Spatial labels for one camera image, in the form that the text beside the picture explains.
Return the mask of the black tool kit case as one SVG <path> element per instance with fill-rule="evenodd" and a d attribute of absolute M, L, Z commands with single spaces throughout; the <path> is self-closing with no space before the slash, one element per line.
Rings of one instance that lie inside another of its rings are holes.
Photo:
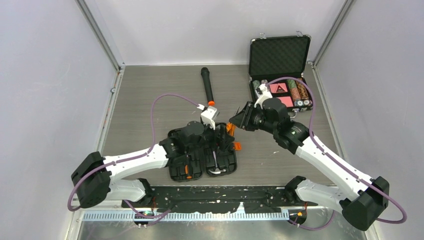
<path fill-rule="evenodd" d="M 159 145 L 166 151 L 169 177 L 175 182 L 187 182 L 200 179 L 203 175 L 209 177 L 220 177 L 232 174 L 237 170 L 236 151 L 240 149 L 240 144 L 235 142 L 235 138 L 230 136 L 225 124 L 225 147 L 224 149 L 211 149 L 206 145 L 204 139 L 208 126 L 198 121 L 191 121 L 186 126 L 172 129 L 168 132 L 167 138 Z M 214 175 L 209 169 L 215 168 L 212 151 L 216 152 L 218 166 L 227 172 Z M 187 156 L 191 157 L 192 179 L 186 179 L 185 164 Z"/>

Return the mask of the orange handled pliers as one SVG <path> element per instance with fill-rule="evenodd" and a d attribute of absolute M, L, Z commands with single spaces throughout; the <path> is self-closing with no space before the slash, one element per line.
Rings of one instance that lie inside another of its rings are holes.
<path fill-rule="evenodd" d="M 234 116 L 236 116 L 236 115 L 238 114 L 239 110 L 240 110 L 240 107 L 238 107 L 238 108 L 237 108 L 237 110 L 234 112 L 233 117 L 234 117 Z M 228 123 L 226 124 L 226 132 L 227 132 L 227 133 L 228 133 L 231 137 L 233 137 L 233 136 L 234 136 L 236 128 L 237 128 L 237 127 L 236 127 L 233 123 L 231 123 L 231 122 L 228 122 Z"/>

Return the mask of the claw hammer black handle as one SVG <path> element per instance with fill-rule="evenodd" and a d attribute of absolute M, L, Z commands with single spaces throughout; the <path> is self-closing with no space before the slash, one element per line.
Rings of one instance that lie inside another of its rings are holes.
<path fill-rule="evenodd" d="M 213 159 L 214 159 L 214 169 L 209 169 L 208 171 L 213 175 L 220 175 L 222 173 L 226 173 L 227 172 L 226 169 L 220 169 L 219 168 L 218 160 L 217 160 L 217 154 L 214 150 L 212 151 L 212 156 L 213 156 Z"/>

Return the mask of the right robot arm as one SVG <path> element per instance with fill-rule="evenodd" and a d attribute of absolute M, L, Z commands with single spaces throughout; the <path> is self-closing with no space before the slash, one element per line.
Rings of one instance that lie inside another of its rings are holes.
<path fill-rule="evenodd" d="M 381 195 L 390 191 L 385 178 L 372 178 L 352 167 L 310 134 L 304 124 L 292 120 L 280 100 L 270 98 L 262 104 L 248 101 L 229 122 L 245 131 L 270 133 L 280 147 L 306 160 L 336 184 L 329 187 L 296 176 L 285 186 L 285 198 L 291 205 L 304 201 L 325 206 L 361 231 L 368 230 L 388 207 L 388 199 Z"/>

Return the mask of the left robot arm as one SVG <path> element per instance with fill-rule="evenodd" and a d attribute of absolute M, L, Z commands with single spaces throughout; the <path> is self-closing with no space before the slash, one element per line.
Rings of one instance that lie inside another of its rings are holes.
<path fill-rule="evenodd" d="M 92 152 L 71 174 L 74 188 L 70 196 L 77 196 L 78 209 L 94 207 L 104 200 L 127 200 L 148 207 L 154 197 L 147 180 L 128 180 L 127 177 L 180 164 L 192 154 L 202 154 L 205 150 L 231 150 L 233 141 L 225 123 L 211 127 L 191 121 L 170 130 L 165 139 L 143 150 L 115 156 Z"/>

